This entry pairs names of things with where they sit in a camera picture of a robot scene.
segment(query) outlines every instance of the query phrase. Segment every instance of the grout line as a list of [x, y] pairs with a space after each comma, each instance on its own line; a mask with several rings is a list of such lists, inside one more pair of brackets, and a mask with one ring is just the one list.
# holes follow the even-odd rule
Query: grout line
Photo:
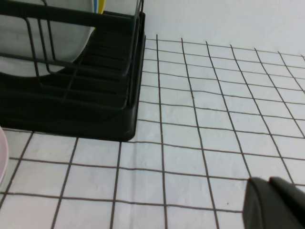
[[193, 95], [193, 91], [192, 91], [192, 84], [191, 84], [191, 80], [190, 80], [190, 77], [189, 77], [189, 71], [188, 71], [188, 67], [187, 67], [187, 63], [186, 63], [186, 58], [185, 58], [185, 54], [184, 54], [184, 47], [183, 47], [183, 39], [182, 38], [181, 38], [181, 45], [182, 45], [184, 62], [185, 62], [186, 74], [187, 74], [187, 77], [188, 77], [188, 82], [189, 82], [189, 86], [190, 86], [190, 90], [191, 90], [191, 94], [192, 94], [193, 109], [194, 109], [194, 113], [195, 113], [195, 120], [196, 120], [196, 125], [197, 125], [198, 136], [199, 136], [199, 139], [200, 139], [200, 146], [201, 146], [201, 152], [202, 152], [202, 156], [203, 156], [205, 173], [207, 175], [207, 182], [208, 182], [209, 191], [210, 191], [210, 195], [211, 195], [211, 201], [212, 201], [212, 206], [213, 206], [213, 211], [214, 211], [214, 216], [215, 216], [216, 227], [217, 227], [217, 229], [219, 229], [219, 222], [218, 222], [218, 217], [217, 217], [217, 213], [216, 213], [215, 201], [214, 201], [214, 198], [213, 198], [212, 185], [211, 185], [211, 181], [210, 181], [210, 178], [209, 178], [209, 171], [208, 171], [207, 162], [206, 162], [205, 155], [204, 155], [203, 141], [202, 141], [200, 128], [199, 128], [199, 124], [198, 124], [198, 117], [197, 117], [197, 112], [196, 112], [195, 100], [194, 100], [194, 95]]
[[156, 35], [156, 45], [157, 45], [157, 68], [158, 68], [158, 87], [159, 87], [159, 112], [160, 112], [160, 133], [161, 133], [161, 154], [162, 154], [162, 184], [163, 184], [163, 202], [164, 202], [164, 223], [165, 223], [165, 229], [167, 229], [168, 225], [167, 225], [165, 172], [164, 172], [165, 168], [164, 168], [164, 147], [163, 147], [163, 128], [162, 128], [162, 106], [161, 106], [161, 86], [160, 86], [158, 35]]

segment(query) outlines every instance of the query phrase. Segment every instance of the tile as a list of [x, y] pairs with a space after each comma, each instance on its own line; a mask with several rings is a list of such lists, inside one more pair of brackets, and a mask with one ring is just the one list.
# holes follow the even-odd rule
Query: tile
[[187, 76], [186, 65], [180, 63], [159, 62], [160, 73]]
[[230, 96], [225, 96], [224, 98], [229, 111], [259, 114], [253, 99], [237, 98]]
[[193, 92], [195, 106], [226, 111], [224, 99], [221, 95], [206, 92]]
[[140, 101], [159, 103], [159, 89], [155, 87], [141, 86]]
[[260, 63], [238, 61], [238, 65], [243, 72], [265, 73]]
[[270, 86], [273, 87], [269, 76], [266, 74], [257, 74], [257, 73], [243, 73], [244, 78], [248, 84], [256, 84], [261, 86]]
[[112, 203], [63, 199], [55, 229], [108, 228]]
[[249, 85], [255, 99], [282, 101], [275, 88]]
[[165, 174], [165, 190], [167, 204], [212, 208], [205, 177]]
[[10, 157], [20, 157], [31, 133], [4, 130]]
[[210, 176], [249, 178], [241, 154], [205, 151], [204, 155]]
[[231, 129], [232, 125], [227, 112], [196, 109], [198, 125], [200, 127], [212, 127]]
[[22, 161], [9, 192], [59, 196], [68, 165]]
[[266, 125], [259, 115], [231, 113], [235, 130], [268, 133]]
[[187, 70], [189, 72], [190, 77], [204, 78], [204, 79], [216, 79], [213, 68], [188, 65]]
[[285, 166], [280, 158], [245, 155], [253, 177], [269, 180], [269, 177], [281, 177], [290, 182]]
[[169, 229], [216, 229], [213, 211], [167, 207]]
[[164, 146], [164, 169], [167, 172], [206, 175], [202, 151]]
[[305, 161], [284, 159], [292, 180], [296, 184], [305, 185], [304, 166]]
[[237, 133], [244, 153], [279, 156], [269, 135]]
[[305, 93], [302, 91], [292, 91], [286, 89], [278, 89], [285, 102], [304, 103]]
[[244, 229], [243, 216], [241, 213], [218, 211], [217, 217], [221, 229]]
[[138, 120], [135, 136], [130, 141], [161, 143], [160, 124]]
[[215, 207], [226, 210], [243, 210], [247, 181], [211, 178]]
[[183, 53], [158, 51], [158, 54], [159, 54], [159, 61], [169, 61], [169, 62], [185, 64]]
[[220, 85], [225, 95], [252, 98], [246, 84], [220, 82]]
[[187, 91], [190, 90], [190, 84], [187, 77], [178, 77], [174, 75], [160, 74], [160, 86]]
[[160, 112], [158, 104], [148, 104], [139, 102], [138, 119], [145, 119], [149, 121], [160, 121]]
[[50, 228], [57, 199], [6, 196], [0, 214], [0, 228]]
[[73, 157], [73, 163], [96, 166], [116, 166], [118, 154], [118, 142], [79, 138]]
[[122, 143], [120, 167], [162, 170], [161, 145]]
[[229, 81], [233, 83], [245, 83], [242, 74], [238, 71], [223, 69], [215, 69], [215, 71], [219, 80]]
[[213, 58], [213, 57], [211, 59], [212, 59], [214, 68], [222, 68], [222, 69], [229, 69], [229, 70], [236, 70], [236, 71], [239, 70], [235, 60], [219, 59], [219, 58]]
[[265, 117], [270, 132], [274, 135], [302, 137], [300, 130], [292, 119]]
[[164, 207], [116, 203], [113, 229], [163, 229]]
[[192, 107], [162, 105], [162, 122], [196, 126], [195, 112]]
[[161, 88], [161, 103], [193, 106], [191, 92]]
[[209, 56], [208, 50], [205, 44], [191, 44], [183, 42], [183, 48], [185, 54], [195, 54], [202, 56]]
[[190, 79], [193, 91], [206, 91], [221, 94], [217, 80]]
[[200, 139], [196, 127], [163, 124], [165, 144], [200, 148]]
[[203, 147], [220, 151], [240, 152], [235, 133], [229, 130], [212, 130], [200, 128]]
[[142, 72], [141, 85], [158, 87], [158, 74]]
[[305, 159], [305, 139], [274, 136], [282, 156]]
[[162, 204], [162, 173], [120, 169], [116, 199], [129, 202]]
[[289, 111], [287, 110], [284, 103], [264, 100], [257, 100], [256, 103], [262, 115], [291, 118], [291, 115], [289, 114]]
[[1, 192], [6, 191], [6, 188], [8, 187], [8, 185], [10, 183], [11, 176], [13, 175], [13, 173], [15, 171], [17, 163], [18, 163], [18, 160], [9, 159], [8, 166], [6, 167], [4, 178], [3, 178], [2, 183], [0, 185], [0, 191]]
[[115, 168], [71, 166], [64, 197], [112, 199]]

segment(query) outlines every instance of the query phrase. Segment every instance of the black plastic object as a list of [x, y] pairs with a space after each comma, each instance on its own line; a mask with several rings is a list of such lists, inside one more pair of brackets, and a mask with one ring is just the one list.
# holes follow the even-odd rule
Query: black plastic object
[[299, 218], [304, 197], [305, 193], [277, 177], [270, 182], [249, 179], [243, 210], [245, 229], [305, 229]]
[[[95, 27], [74, 63], [0, 53], [34, 64], [45, 63], [47, 67], [65, 67], [42, 77], [38, 73], [30, 78], [0, 73], [0, 125], [79, 137], [131, 139], [135, 134], [145, 47], [145, 14], [140, 6], [138, 0], [135, 16], [109, 12], [99, 15], [0, 1], [0, 14]], [[51, 36], [44, 38], [41, 33], [44, 39], [51, 40]]]

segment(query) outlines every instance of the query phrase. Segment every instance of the black dish rack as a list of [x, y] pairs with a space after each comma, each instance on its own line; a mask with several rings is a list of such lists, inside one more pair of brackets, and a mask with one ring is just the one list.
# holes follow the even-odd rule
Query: black dish rack
[[[44, 5], [0, 0], [0, 14], [27, 22], [32, 57], [1, 53], [1, 57], [32, 61], [36, 76], [0, 73], [0, 125], [32, 131], [127, 141], [135, 134], [143, 54], [145, 14], [138, 0], [135, 15], [95, 14]], [[40, 29], [44, 59], [36, 58], [28, 18]], [[48, 23], [43, 37], [41, 20]], [[50, 21], [95, 27], [73, 63], [56, 59]], [[50, 40], [52, 60], [46, 55]], [[39, 76], [37, 63], [49, 72]], [[64, 67], [52, 72], [49, 65]]]

